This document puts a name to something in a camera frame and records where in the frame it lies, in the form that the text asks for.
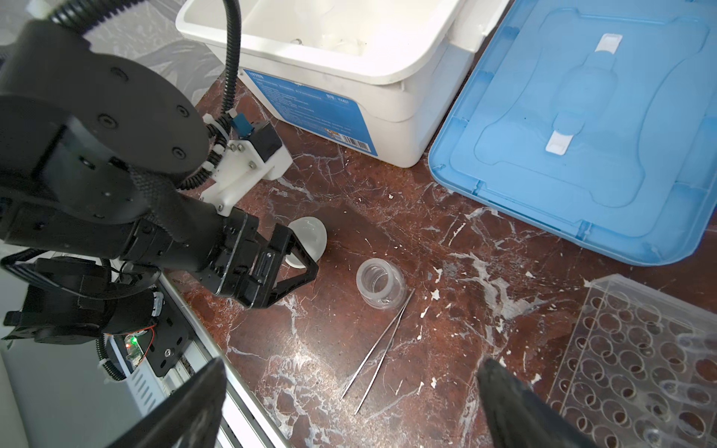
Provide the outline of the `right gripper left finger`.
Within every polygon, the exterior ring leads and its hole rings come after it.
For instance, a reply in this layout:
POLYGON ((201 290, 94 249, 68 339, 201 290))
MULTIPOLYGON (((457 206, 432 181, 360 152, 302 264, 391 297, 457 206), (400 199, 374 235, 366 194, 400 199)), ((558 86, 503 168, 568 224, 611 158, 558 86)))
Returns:
POLYGON ((113 447, 213 447, 222 420, 226 367, 214 358, 113 447))

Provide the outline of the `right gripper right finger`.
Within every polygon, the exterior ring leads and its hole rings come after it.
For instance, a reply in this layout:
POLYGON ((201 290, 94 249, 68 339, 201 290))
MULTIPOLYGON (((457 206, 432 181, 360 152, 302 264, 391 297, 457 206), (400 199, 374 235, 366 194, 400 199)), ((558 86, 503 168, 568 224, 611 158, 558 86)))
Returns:
POLYGON ((485 419, 496 447, 594 447, 596 444, 493 358, 477 373, 485 419))

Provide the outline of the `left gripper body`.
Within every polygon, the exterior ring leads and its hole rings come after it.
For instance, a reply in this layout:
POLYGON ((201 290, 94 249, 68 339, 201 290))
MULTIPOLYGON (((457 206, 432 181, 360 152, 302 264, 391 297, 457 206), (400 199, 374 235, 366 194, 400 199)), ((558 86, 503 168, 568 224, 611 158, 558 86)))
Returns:
POLYGON ((133 168, 130 179, 149 214, 136 222, 125 261, 186 271, 215 296, 256 309, 316 279, 317 263, 289 227, 276 225, 265 239, 258 218, 238 209, 224 217, 163 175, 133 168))

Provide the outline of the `clear test tube rack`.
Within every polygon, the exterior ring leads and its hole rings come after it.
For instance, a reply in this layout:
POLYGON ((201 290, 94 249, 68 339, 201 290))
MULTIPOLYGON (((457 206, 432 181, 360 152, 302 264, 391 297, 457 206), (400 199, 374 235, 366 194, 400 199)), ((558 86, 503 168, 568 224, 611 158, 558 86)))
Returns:
POLYGON ((547 402, 600 447, 715 446, 715 314, 593 281, 547 402))

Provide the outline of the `white round dish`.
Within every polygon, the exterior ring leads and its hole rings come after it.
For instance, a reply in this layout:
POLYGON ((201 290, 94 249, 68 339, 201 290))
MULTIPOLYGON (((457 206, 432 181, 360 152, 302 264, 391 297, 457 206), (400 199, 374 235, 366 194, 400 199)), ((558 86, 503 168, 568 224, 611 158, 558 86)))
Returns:
POLYGON ((303 217, 289 224, 304 249, 313 261, 319 261, 328 243, 328 232, 321 220, 315 217, 303 217))

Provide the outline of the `metal tweezers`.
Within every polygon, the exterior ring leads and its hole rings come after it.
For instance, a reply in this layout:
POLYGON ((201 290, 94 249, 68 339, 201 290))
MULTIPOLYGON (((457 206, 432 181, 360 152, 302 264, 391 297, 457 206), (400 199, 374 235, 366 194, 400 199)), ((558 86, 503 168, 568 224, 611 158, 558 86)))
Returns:
POLYGON ((397 312, 395 317, 391 319, 390 323, 388 323, 388 326, 384 328, 384 330, 380 333, 378 338, 375 340, 371 348, 368 350, 366 355, 361 360, 360 364, 358 364, 358 367, 356 367, 356 370, 353 371, 351 377, 347 380, 347 383, 345 384, 342 393, 340 395, 341 399, 344 399, 347 397, 349 391, 351 390, 352 386, 356 383, 359 376, 364 372, 366 366, 373 362, 373 370, 372 375, 369 383, 363 390, 360 400, 358 401, 358 404, 356 405, 353 414, 354 416, 357 416, 361 409, 364 406, 364 403, 366 403, 369 394, 371 393, 373 389, 373 385, 375 384, 375 381, 377 380, 378 374, 381 372, 381 369, 383 367, 383 364, 387 358, 388 351, 390 351, 390 348, 392 347, 396 334, 399 330, 399 327, 401 323, 403 322, 403 317, 406 313, 406 310, 412 302, 416 291, 412 289, 404 301, 403 305, 401 306, 400 310, 397 312))

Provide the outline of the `small glass jar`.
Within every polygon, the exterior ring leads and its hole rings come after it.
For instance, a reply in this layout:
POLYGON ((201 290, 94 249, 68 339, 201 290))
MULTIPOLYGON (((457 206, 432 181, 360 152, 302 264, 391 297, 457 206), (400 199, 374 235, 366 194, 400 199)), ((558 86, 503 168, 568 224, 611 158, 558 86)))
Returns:
POLYGON ((384 259, 364 261, 356 276, 358 292, 364 302, 378 310, 391 310, 404 304, 407 285, 399 268, 384 259))

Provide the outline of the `white plastic bin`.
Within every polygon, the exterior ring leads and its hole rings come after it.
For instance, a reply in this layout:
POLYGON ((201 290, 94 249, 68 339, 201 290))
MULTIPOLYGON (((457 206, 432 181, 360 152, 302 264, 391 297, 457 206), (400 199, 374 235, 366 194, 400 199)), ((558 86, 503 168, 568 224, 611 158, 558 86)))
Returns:
POLYGON ((239 78, 280 121, 419 162, 504 1, 244 1, 239 78))

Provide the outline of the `blue plastic lid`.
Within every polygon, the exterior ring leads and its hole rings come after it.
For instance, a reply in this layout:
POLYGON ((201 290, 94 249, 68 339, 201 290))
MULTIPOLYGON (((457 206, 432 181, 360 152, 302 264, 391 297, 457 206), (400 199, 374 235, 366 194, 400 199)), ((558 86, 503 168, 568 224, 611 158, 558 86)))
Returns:
POLYGON ((429 151, 448 190, 636 266, 716 207, 713 1, 517 1, 429 151))

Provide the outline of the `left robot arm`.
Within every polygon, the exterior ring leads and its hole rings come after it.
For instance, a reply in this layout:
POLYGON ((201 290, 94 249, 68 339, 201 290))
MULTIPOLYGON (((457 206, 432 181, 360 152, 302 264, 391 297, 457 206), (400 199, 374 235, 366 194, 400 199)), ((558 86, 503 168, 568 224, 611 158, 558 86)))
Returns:
POLYGON ((290 228, 264 238, 254 216, 180 192, 226 142, 147 67, 28 22, 1 59, 1 239, 19 248, 1 267, 28 285, 9 339, 147 330, 166 270, 258 309, 314 281, 290 228))

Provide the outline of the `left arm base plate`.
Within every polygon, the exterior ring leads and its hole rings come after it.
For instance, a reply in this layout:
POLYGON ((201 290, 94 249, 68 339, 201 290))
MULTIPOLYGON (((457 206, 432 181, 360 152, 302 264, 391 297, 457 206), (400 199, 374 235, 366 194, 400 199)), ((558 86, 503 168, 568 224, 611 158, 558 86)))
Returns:
POLYGON ((156 377, 166 377, 179 364, 195 335, 170 291, 158 284, 153 292, 156 310, 151 329, 106 336, 109 361, 125 378, 144 365, 156 377))

